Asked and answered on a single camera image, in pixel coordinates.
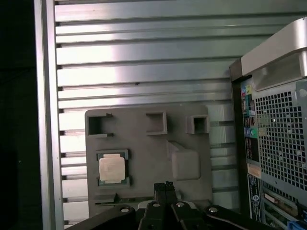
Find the dark background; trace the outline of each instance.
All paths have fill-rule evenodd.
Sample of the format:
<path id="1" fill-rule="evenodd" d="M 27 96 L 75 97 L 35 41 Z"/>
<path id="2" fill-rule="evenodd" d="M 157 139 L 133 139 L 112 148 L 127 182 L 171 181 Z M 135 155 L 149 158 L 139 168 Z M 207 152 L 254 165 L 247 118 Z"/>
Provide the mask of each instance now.
<path id="1" fill-rule="evenodd" d="M 34 0 L 2 0 L 1 229 L 41 230 Z"/>

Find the blue connector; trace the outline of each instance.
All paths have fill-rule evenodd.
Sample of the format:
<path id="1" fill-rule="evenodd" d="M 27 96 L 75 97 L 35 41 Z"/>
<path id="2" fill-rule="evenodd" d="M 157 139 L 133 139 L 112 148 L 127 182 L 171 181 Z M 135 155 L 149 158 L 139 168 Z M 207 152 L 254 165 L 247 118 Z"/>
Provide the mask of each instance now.
<path id="1" fill-rule="evenodd" d="M 307 230 L 307 224 L 302 221 L 289 221 L 288 230 Z"/>

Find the computer back panel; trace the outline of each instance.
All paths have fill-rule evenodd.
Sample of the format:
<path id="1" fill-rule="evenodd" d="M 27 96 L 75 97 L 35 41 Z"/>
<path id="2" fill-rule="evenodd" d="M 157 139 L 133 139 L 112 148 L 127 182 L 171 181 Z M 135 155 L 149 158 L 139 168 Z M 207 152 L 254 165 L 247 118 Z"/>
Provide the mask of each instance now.
<path id="1" fill-rule="evenodd" d="M 297 20 L 230 66 L 241 212 L 285 230 L 307 229 L 306 31 Z"/>

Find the audio port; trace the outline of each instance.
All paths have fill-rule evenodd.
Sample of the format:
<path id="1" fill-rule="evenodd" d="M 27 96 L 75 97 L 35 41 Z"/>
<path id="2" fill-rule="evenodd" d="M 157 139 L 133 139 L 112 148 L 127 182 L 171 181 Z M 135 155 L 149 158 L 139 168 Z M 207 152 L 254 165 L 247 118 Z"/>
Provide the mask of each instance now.
<path id="1" fill-rule="evenodd" d="M 256 131 L 255 131 L 254 129 L 251 129 L 251 130 L 250 130 L 250 134 L 251 134 L 252 136 L 254 136 L 254 135 L 256 134 Z"/>

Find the perforated metal panel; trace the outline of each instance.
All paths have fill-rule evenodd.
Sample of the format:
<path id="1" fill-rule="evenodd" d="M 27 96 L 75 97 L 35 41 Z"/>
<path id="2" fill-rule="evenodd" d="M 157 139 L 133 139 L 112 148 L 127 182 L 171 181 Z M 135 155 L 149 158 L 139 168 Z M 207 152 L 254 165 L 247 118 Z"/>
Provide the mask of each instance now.
<path id="1" fill-rule="evenodd" d="M 261 171 L 307 191 L 302 111 L 291 92 L 256 99 Z"/>

